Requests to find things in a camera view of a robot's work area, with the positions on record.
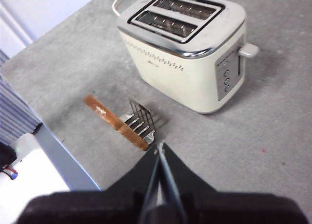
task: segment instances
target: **gray countertop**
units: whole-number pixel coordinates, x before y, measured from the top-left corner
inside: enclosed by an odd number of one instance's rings
[[[132,0],[126,0],[122,8]],[[82,166],[106,189],[144,154],[82,99],[117,115],[130,96],[152,110],[164,140],[217,190],[296,200],[312,221],[312,0],[230,0],[247,12],[261,49],[221,110],[198,114],[139,76],[116,27],[113,0],[93,0],[5,63],[2,73]]]

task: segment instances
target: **toaster lever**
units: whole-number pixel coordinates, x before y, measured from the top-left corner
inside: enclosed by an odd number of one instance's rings
[[[258,46],[247,43],[242,48],[240,48],[240,50],[238,51],[238,55],[251,58],[256,56],[258,52],[259,52]]]

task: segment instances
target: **striped fabric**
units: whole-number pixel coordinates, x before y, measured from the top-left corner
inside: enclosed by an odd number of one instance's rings
[[[32,133],[41,121],[0,76],[0,141],[10,145],[25,133]]]

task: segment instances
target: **wooden handle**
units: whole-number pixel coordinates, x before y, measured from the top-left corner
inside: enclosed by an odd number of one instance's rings
[[[83,102],[135,146],[144,151],[147,150],[148,144],[146,141],[139,137],[138,134],[136,134],[127,124],[121,121],[113,112],[100,103],[94,96],[91,94],[87,95],[83,99]]]

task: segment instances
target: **toaster control panel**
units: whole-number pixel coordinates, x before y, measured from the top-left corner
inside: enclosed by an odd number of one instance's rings
[[[241,57],[238,50],[243,45],[243,36],[215,63],[218,100],[221,100],[242,77]]]

